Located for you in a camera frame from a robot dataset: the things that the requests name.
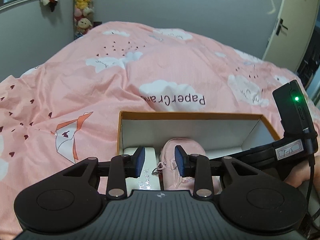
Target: pink fabric bag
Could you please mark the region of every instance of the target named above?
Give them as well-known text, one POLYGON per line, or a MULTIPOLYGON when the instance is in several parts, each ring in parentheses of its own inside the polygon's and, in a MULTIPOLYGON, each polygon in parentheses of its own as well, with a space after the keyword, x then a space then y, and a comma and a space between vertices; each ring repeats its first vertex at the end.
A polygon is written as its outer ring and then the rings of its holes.
MULTIPOLYGON (((190 190, 193 193, 195 179, 180 176, 175 159, 174 148, 181 145, 187 154, 198 153, 205 156, 205 151, 196 141, 186 138, 174 138, 166 142, 161 150, 158 170, 162 170, 164 190, 190 190)), ((219 177, 212 177, 215 194, 221 191, 219 177)))

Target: bed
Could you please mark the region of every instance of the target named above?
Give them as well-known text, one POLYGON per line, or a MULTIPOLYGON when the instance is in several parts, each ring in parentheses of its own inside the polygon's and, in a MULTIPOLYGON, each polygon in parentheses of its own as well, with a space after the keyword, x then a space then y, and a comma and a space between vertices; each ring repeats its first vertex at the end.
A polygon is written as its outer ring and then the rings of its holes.
MULTIPOLYGON (((180 29, 90 30, 0 83, 0 239, 21 231, 13 211, 21 190, 89 156, 117 154, 120 110, 258 113, 282 136, 272 91, 293 79, 301 85, 287 69, 180 29)), ((320 112, 302 90, 319 133, 320 112)))

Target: door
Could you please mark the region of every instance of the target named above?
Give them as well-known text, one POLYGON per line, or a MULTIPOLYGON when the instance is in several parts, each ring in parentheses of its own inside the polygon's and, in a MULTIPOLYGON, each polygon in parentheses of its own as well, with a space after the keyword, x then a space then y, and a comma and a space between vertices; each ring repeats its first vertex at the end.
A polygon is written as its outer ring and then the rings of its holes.
POLYGON ((282 0, 263 60, 296 72, 313 33, 319 0, 282 0))

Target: logo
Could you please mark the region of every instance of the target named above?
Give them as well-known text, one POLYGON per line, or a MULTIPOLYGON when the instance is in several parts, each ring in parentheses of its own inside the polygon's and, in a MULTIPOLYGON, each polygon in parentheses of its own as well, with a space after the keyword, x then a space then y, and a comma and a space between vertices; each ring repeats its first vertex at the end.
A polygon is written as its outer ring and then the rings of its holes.
POLYGON ((156 196, 159 197, 159 198, 163 198, 163 197, 166 196, 166 194, 164 194, 164 193, 161 192, 161 193, 158 193, 156 196))

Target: round black pad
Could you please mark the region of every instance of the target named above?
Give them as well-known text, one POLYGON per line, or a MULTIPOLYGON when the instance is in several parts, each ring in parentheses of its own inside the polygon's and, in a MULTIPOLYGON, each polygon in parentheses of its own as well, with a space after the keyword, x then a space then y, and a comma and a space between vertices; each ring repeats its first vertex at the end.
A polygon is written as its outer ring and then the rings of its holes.
POLYGON ((57 234, 89 224, 100 212, 100 194, 77 177, 49 177, 18 194, 14 211, 31 231, 57 234))
POLYGON ((247 200, 257 208, 274 209, 283 204, 284 197, 274 189, 257 188, 247 194, 247 200))
POLYGON ((60 210, 70 206, 75 197, 64 189, 52 189, 41 193, 37 199, 40 207, 46 210, 60 210))
POLYGON ((223 214, 250 231, 278 232, 297 227, 307 211, 303 194, 268 175, 243 176, 219 199, 223 214))

